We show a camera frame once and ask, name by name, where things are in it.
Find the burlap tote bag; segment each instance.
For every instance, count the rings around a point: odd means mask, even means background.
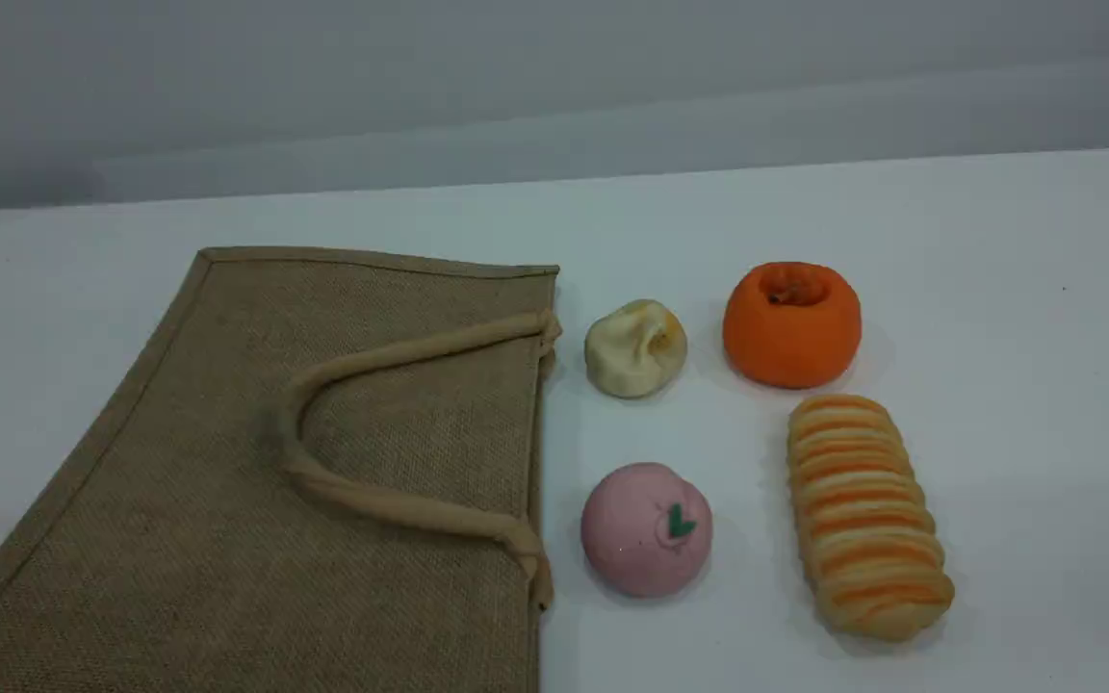
[[[557,272],[201,252],[0,548],[0,690],[536,690]]]

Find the orange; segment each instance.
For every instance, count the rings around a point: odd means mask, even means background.
[[[832,268],[767,263],[735,286],[722,338],[746,377],[801,390],[845,373],[863,338],[863,313],[854,288]]]

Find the gray wall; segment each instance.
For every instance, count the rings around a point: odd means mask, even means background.
[[[1106,0],[0,0],[0,206],[1077,146]]]

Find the toy food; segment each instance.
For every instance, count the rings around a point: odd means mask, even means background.
[[[580,542],[589,563],[617,591],[664,597],[704,567],[712,511],[704,496],[665,465],[628,465],[589,495]]]
[[[804,389],[835,380],[863,338],[857,294],[808,263],[769,263],[739,282],[722,322],[726,355],[752,380]]]
[[[787,462],[802,561],[833,626],[907,640],[949,609],[936,521],[884,407],[804,400],[790,414]]]
[[[663,304],[642,298],[594,322],[584,338],[589,380],[617,398],[643,398],[688,360],[688,335]]]

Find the green leaf decoration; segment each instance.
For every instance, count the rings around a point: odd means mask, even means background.
[[[689,536],[695,527],[695,521],[682,521],[682,503],[670,506],[670,539]]]

